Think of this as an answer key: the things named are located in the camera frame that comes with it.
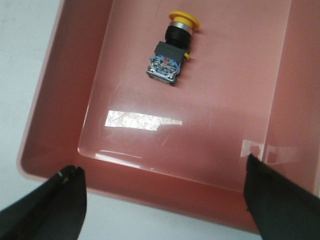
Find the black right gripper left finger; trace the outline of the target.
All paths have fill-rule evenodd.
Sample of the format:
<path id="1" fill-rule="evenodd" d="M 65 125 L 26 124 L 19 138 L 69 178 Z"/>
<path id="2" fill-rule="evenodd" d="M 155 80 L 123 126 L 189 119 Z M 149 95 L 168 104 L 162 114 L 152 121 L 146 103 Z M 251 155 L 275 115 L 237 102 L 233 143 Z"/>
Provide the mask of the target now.
<path id="1" fill-rule="evenodd" d="M 76 240 L 87 212 L 85 171 L 68 165 L 0 212 L 2 240 Z"/>

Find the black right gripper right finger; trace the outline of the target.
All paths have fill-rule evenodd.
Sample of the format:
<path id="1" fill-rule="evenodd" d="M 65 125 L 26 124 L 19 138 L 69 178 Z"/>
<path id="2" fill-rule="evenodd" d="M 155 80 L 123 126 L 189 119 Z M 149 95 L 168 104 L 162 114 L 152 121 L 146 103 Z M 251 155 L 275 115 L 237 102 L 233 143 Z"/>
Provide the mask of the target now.
<path id="1" fill-rule="evenodd" d="M 262 239 L 320 238 L 320 199 L 252 154 L 247 158 L 243 195 Z"/>

